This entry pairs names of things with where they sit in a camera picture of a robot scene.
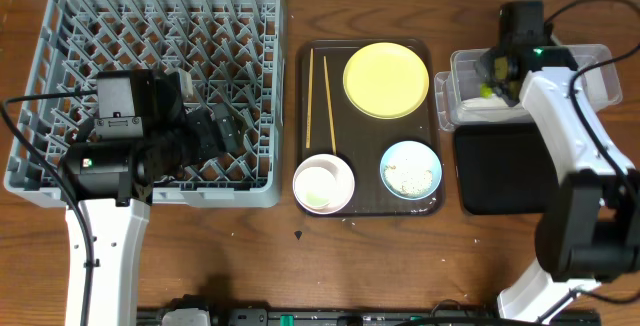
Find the green snack wrapper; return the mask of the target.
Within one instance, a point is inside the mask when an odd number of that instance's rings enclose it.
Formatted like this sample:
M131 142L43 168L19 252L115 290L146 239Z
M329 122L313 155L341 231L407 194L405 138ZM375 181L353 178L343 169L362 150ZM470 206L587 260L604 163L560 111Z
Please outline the green snack wrapper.
M493 88L486 83L483 83L480 87L480 96L485 99L489 99L495 96Z

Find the pink bowl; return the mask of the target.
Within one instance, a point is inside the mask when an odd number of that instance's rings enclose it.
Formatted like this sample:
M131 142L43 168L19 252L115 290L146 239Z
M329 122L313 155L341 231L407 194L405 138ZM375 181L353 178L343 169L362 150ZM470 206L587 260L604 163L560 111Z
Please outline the pink bowl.
M350 166L344 160L337 156L331 154L317 154L305 159L298 166L294 173L293 181L300 171L312 166L323 167L334 175L337 182L337 194L328 207L320 210L311 210L309 208L306 208L297 200L296 196L294 195L296 201L304 210L316 215L334 214L346 207L350 202L352 196L354 195L356 186L355 176Z

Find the light blue bowl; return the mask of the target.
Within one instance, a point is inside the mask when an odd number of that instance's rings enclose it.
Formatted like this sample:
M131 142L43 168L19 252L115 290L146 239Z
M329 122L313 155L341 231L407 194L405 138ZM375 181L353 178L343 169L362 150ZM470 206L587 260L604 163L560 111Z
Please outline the light blue bowl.
M438 155L418 141L401 141L390 146L381 157L379 173L386 189L407 201L433 196L443 180Z

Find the small white cup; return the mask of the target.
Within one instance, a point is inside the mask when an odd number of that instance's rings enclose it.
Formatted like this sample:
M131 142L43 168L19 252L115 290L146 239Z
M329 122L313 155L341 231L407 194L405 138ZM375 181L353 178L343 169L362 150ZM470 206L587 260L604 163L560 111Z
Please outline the small white cup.
M306 208L320 210L329 206L337 194L334 175L323 167L312 166L300 171L293 181L297 200Z

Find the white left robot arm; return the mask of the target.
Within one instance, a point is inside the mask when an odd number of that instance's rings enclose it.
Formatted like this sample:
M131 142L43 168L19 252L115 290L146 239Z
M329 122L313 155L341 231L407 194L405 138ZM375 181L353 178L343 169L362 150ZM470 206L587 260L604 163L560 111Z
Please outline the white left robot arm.
M73 143L58 167L72 196L65 322L133 325L155 183L239 151L247 126L227 97L206 102L184 70L101 72L96 96L95 141Z

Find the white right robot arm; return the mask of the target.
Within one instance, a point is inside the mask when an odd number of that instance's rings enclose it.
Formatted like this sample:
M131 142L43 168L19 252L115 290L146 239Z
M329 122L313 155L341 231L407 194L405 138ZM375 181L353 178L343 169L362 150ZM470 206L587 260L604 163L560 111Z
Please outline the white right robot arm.
M639 172L589 103L590 69L552 31L542 2L505 3L498 43L475 65L497 96L531 115L559 181L536 228L535 260L497 298L501 325L547 325L579 296L639 269Z

